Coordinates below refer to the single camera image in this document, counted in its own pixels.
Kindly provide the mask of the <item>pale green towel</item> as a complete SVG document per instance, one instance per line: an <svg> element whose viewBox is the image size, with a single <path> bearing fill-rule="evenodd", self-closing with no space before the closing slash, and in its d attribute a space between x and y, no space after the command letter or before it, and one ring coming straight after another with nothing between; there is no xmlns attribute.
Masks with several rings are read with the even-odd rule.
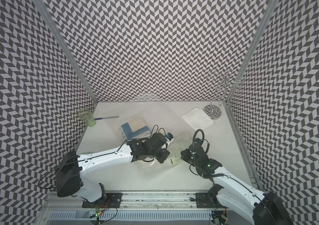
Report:
<svg viewBox="0 0 319 225"><path fill-rule="evenodd" d="M189 133L181 133L174 138L173 142L168 147L170 155L167 158L171 161L172 165L177 166L182 162L181 152L186 150L191 143L192 138Z"/></svg>

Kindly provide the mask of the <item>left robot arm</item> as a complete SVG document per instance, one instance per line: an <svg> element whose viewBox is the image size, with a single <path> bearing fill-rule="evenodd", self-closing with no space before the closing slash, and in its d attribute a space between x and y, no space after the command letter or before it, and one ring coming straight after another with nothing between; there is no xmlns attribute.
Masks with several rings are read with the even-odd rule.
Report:
<svg viewBox="0 0 319 225"><path fill-rule="evenodd" d="M99 153L78 155L71 151L54 170L57 196L76 195L89 203L104 205L107 200L104 185L91 181L89 176L92 173L119 164L144 161L147 158L162 164L170 155L167 148L171 141L171 133L154 133L150 137L125 140L120 147Z"/></svg>

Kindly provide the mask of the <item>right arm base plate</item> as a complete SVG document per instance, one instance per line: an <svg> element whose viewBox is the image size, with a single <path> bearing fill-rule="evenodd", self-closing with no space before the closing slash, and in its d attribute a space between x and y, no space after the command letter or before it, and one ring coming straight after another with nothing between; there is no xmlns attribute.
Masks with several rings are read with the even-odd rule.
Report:
<svg viewBox="0 0 319 225"><path fill-rule="evenodd" d="M214 196L209 193L196 193L195 200L199 209L217 208L220 206Z"/></svg>

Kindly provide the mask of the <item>white cloth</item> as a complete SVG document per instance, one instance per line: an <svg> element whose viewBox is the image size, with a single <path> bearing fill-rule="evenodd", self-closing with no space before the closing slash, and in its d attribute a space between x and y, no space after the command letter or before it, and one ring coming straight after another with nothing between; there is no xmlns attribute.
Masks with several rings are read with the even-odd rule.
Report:
<svg viewBox="0 0 319 225"><path fill-rule="evenodd" d="M203 130L215 123L214 120L200 108L194 108L190 112L183 114L181 118L194 130Z"/></svg>

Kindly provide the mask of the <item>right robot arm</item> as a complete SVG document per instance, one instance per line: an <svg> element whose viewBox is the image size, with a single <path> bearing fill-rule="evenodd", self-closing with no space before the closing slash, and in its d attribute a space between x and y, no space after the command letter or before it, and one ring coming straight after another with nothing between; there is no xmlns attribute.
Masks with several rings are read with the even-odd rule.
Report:
<svg viewBox="0 0 319 225"><path fill-rule="evenodd" d="M181 152L181 159L193 166L203 179L211 180L214 187L227 190L223 195L216 191L216 200L242 216L252 225L292 225L293 221L282 200L273 192L258 190L230 173L221 163L209 158L199 143Z"/></svg>

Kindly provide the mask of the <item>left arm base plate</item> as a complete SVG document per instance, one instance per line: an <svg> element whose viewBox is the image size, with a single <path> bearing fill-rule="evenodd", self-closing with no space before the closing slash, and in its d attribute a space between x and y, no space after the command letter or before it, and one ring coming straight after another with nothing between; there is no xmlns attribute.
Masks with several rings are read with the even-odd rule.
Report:
<svg viewBox="0 0 319 225"><path fill-rule="evenodd" d="M84 200L82 208L120 208L122 197L123 193L120 192L107 193L104 197L92 203Z"/></svg>

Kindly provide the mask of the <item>blue and beige towel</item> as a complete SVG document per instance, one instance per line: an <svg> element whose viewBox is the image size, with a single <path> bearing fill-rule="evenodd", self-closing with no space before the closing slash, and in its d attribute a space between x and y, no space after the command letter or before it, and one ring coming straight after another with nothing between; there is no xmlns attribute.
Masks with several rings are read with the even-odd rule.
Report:
<svg viewBox="0 0 319 225"><path fill-rule="evenodd" d="M150 129L142 117L137 117L121 125L122 137L124 139L136 139L148 137Z"/></svg>

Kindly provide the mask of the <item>clear plastic vacuum bag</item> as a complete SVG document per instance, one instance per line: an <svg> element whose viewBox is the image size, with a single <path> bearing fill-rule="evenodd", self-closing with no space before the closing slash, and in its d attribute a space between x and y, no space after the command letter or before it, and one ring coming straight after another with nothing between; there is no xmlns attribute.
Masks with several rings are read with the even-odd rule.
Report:
<svg viewBox="0 0 319 225"><path fill-rule="evenodd" d="M155 94L140 94L115 110L112 130L134 149L133 159L151 179L179 165L192 128Z"/></svg>

